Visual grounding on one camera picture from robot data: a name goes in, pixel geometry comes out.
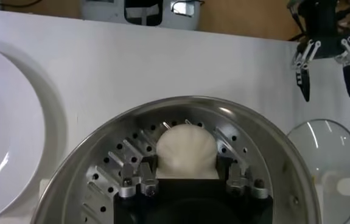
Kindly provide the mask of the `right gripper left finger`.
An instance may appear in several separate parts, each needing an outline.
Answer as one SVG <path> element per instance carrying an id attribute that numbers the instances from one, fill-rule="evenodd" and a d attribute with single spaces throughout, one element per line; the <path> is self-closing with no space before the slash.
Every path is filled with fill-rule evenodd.
<path id="1" fill-rule="evenodd" d="M 143 157 L 142 160 L 124 163 L 121 168 L 121 183 L 118 194 L 121 198 L 132 198 L 137 193 L 154 197 L 158 193 L 156 178 L 157 157 Z"/>

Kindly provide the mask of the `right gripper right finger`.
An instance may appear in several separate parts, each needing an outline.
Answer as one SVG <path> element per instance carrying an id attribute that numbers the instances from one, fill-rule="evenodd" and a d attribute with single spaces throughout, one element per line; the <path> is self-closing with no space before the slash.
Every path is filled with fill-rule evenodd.
<path id="1" fill-rule="evenodd" d="M 224 179 L 226 190 L 236 197 L 249 195 L 257 200 L 266 200 L 269 190 L 262 178 L 253 176 L 251 167 L 243 166 L 236 159 L 217 157 L 217 172 L 220 179 Z"/>

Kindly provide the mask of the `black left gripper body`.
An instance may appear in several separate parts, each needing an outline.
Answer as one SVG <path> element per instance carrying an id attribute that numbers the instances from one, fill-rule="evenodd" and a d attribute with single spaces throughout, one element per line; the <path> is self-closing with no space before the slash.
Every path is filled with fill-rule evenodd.
<path id="1" fill-rule="evenodd" d="M 298 13 L 304 18 L 306 37 L 296 50 L 303 53 L 309 40 L 321 42 L 314 59 L 332 58 L 343 53 L 336 16 L 337 0 L 305 0 L 300 3 Z"/>

